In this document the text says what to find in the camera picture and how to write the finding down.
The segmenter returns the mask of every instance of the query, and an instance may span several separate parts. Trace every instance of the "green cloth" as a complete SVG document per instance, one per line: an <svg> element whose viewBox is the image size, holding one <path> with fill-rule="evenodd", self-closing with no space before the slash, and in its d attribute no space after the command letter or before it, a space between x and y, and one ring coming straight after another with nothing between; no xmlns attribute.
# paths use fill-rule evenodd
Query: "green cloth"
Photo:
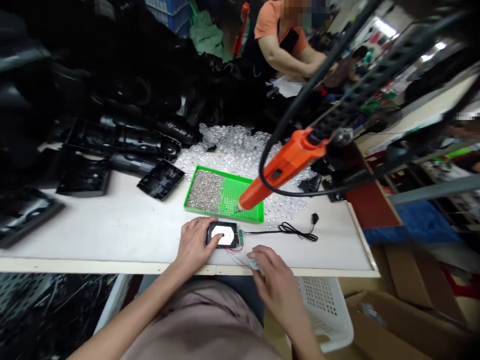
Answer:
<svg viewBox="0 0 480 360"><path fill-rule="evenodd" d="M190 27L190 39L200 54L215 55L224 63L232 60L232 54L223 47L224 32L212 23L207 10L198 13L196 23Z"/></svg>

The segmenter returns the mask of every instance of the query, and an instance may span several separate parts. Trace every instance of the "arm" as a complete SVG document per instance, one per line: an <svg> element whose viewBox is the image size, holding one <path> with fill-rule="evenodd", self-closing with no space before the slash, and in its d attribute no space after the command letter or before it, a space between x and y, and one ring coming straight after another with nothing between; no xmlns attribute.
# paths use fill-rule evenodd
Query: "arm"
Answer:
<svg viewBox="0 0 480 360"><path fill-rule="evenodd" d="M294 58L280 47L276 35L267 35L259 38L258 45L266 62L279 72L309 78L317 67L320 66L316 66L316 64L306 64Z"/></svg>
<svg viewBox="0 0 480 360"><path fill-rule="evenodd" d="M306 44L305 49L298 53L297 57L302 63L315 66L314 72L325 62L325 60L327 60L327 55L325 55L323 52L316 51L310 45L308 45L308 43ZM333 73L337 67L338 64L335 62L331 66L329 72Z"/></svg>
<svg viewBox="0 0 480 360"><path fill-rule="evenodd" d="M205 246L207 229L215 221L213 216L197 217L183 225L175 261L68 360L120 359L170 297L207 262L222 237L214 236Z"/></svg>
<svg viewBox="0 0 480 360"><path fill-rule="evenodd" d="M323 52L314 50L310 45L298 54L298 59L305 64L323 64L327 56Z"/></svg>
<svg viewBox="0 0 480 360"><path fill-rule="evenodd" d="M258 294L290 338L299 360L325 360L292 270L263 245L254 247L247 256L260 265L263 276L253 271Z"/></svg>

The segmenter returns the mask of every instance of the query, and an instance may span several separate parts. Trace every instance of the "orange shirt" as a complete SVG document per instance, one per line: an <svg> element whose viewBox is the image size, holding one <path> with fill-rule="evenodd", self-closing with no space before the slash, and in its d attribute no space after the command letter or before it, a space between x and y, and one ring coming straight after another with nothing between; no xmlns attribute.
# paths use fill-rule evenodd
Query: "orange shirt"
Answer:
<svg viewBox="0 0 480 360"><path fill-rule="evenodd" d="M281 15L282 2L280 0L268 0L266 3L264 3L260 9L260 12L258 13L258 18L256 19L254 30L255 40L268 35L280 36L278 34L278 23ZM292 52L292 55L297 57L298 54L307 48L309 43L307 42L305 31L301 26L291 26L290 29L293 29L298 34L298 41L296 42ZM282 38L279 37L278 43L281 43L288 33L289 32L287 31Z"/></svg>

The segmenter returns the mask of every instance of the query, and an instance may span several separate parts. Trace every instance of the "clear plastic bubble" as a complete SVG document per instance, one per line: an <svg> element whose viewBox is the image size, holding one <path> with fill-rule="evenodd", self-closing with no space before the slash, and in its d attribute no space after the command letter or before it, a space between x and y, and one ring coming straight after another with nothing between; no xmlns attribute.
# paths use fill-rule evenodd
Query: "clear plastic bubble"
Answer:
<svg viewBox="0 0 480 360"><path fill-rule="evenodd" d="M204 123L199 124L198 129L202 135L201 142L192 145L190 149L182 149L175 162L175 166L185 172L189 181L192 180L197 165L249 179L258 176L260 157L270 134L263 131L252 134L251 129L244 126L207 127ZM207 149L214 146L216 146L215 152L207 152ZM281 148L280 143L274 144L268 159L272 159ZM281 189L288 192L301 192L298 188L300 181L315 175L317 175L315 172L307 168L284 184ZM271 228L275 228L277 226L272 224L276 221L281 223L285 219L294 219L307 207L308 204L301 198L272 194L264 202L265 221Z"/></svg>

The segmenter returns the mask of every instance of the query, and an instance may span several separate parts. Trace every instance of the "black wire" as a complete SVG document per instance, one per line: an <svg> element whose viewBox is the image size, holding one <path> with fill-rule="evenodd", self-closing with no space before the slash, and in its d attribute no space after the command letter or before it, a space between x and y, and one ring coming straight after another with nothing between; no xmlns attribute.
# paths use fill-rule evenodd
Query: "black wire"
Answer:
<svg viewBox="0 0 480 360"><path fill-rule="evenodd" d="M278 225L278 230L272 231L246 231L245 234L274 234L274 233L284 233L284 234L296 234L300 239L310 240L311 242L316 242L319 237L315 234L312 234L315 224L312 224L309 232L301 232L290 225L288 222L284 221Z"/></svg>
<svg viewBox="0 0 480 360"><path fill-rule="evenodd" d="M373 3L375 3L375 1L369 2L368 5L372 5ZM357 24L357 21L360 21L360 18L361 18L362 15L364 15L367 6L363 9L363 11L360 13L360 15L354 21L354 23L352 24L352 26L350 27L349 30L352 30L354 28L354 26ZM453 16L445 18L444 20L439 21L437 24L435 24L435 26L433 26L430 31L436 34L436 32L438 32L440 29L442 29L445 26L445 24L449 24L449 23L457 20L458 17L461 17L461 16L455 14ZM347 34L345 34L345 36L342 37L341 40L345 39L349 34L350 33L347 31ZM335 46L332 53L334 53L335 50L337 50L337 47L338 48L343 48L344 45L345 44L342 41L340 41L340 43L337 46ZM339 186L339 187L336 187L336 188L331 188L331 189L328 189L328 190L316 191L316 192L289 192L289 191L280 190L279 188L270 184L269 181L267 180L267 178L265 177L265 174L264 174L265 169L264 168L265 168L265 163L267 162L267 157L270 153L270 150L272 149L272 146L278 142L278 140L279 140L280 136L282 135L285 127L289 123L290 118L297 112L300 105L305 101L305 99L309 95L310 90L313 89L313 87L315 86L317 80L320 80L320 78L325 76L326 71L328 71L328 69L332 65L332 62L335 61L335 60L336 60L336 52L326 59L326 61L318 68L316 73L313 75L312 79L310 79L310 81L307 83L307 85L303 87L301 92L297 95L295 101L290 105L290 107L285 112L284 116L280 120L280 123L278 124L274 133L272 134L272 136L270 137L270 139L266 143L265 149L263 150L263 153L262 153L261 158L260 158L260 163L259 163L259 166L258 166L258 168L259 168L259 174L258 175L260 177L261 182L269 190L271 190L272 192L274 192L276 194L280 194L280 195L288 196L288 197L292 197L292 198L303 198L303 197L323 196L323 195L329 195L329 194L335 194L335 193L342 193L342 192L345 192L347 190L350 190L353 187L358 187L358 186L370 183L370 182L374 181L375 179L379 179L379 178L383 177L384 175L389 174L392 170L396 169L398 166L403 165L404 163L413 159L413 157L416 155L416 153L418 153L419 151L428 147L428 145L430 143L429 141L425 141L424 144L411 148L407 152L407 154L400 157L398 159L398 161L392 162L391 164L385 164L384 166L381 166L380 168L378 168L375 171L374 174L370 175L368 172L365 172L366 176L363 176L363 178L359 177L357 179L357 181L355 181L355 182L351 182L351 183L348 183L346 185ZM445 129L445 127L447 125L451 125L451 122L454 119L455 114L463 109L463 107L460 107L460 105L464 105L465 100L467 100L467 103L472 100L472 91L471 90L475 88L478 91L479 86L478 86L477 83L478 83L478 78L477 78L477 81L475 81L474 84L472 84L472 86L467 91L467 93L459 100L459 102L450 111L447 111L446 113L443 114L443 119L438 124L436 124L436 125L438 125L436 127L436 129L437 130L440 129L440 131L434 131L435 135L429 136L430 140L436 139L436 137L438 137L442 133L442 131Z"/></svg>

